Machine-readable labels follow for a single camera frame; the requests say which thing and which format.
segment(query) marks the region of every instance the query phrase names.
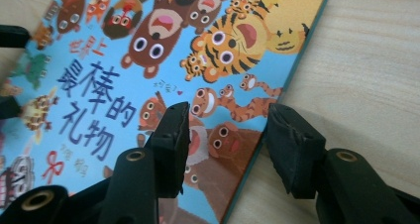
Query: light wood surface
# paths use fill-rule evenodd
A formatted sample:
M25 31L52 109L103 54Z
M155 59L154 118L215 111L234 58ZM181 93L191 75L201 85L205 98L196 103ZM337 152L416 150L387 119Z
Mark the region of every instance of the light wood surface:
M0 24L34 31L50 0L0 0ZM420 197L420 0L329 0L283 103ZM19 50L0 50L1 72ZM318 223L262 149L229 223Z

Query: wood grain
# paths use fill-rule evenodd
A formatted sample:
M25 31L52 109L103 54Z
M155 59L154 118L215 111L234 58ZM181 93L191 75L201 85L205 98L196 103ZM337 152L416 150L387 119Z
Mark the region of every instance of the wood grain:
M0 24L31 32L50 0L0 0ZM420 197L420 0L329 0L283 103ZM0 50L2 77L19 50ZM266 148L230 223L317 223L313 200L285 193Z

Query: metal ring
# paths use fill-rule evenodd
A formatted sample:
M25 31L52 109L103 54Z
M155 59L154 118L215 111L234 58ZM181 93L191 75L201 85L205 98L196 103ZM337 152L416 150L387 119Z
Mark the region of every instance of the metal ring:
M28 197L22 203L22 209L25 211L34 211L44 207L53 200L53 192L51 190L42 190Z
M358 160L355 155L348 152L337 152L337 157L346 162L356 162Z
M143 159L145 156L146 154L144 152L131 152L127 154L126 159L129 162L135 162L135 161Z

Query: picture book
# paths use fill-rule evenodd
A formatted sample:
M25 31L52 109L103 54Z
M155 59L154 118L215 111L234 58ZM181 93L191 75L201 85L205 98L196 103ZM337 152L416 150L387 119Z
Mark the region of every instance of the picture book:
M159 222L226 222L325 1L52 0L0 91L22 106L0 121L0 208L112 176L187 101L184 191Z

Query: book cover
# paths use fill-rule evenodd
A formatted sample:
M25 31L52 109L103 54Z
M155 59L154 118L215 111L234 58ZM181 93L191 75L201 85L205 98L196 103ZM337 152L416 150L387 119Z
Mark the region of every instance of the book cover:
M160 223L226 222L325 0L52 0L1 96L0 208L34 187L76 193L190 103L184 194Z

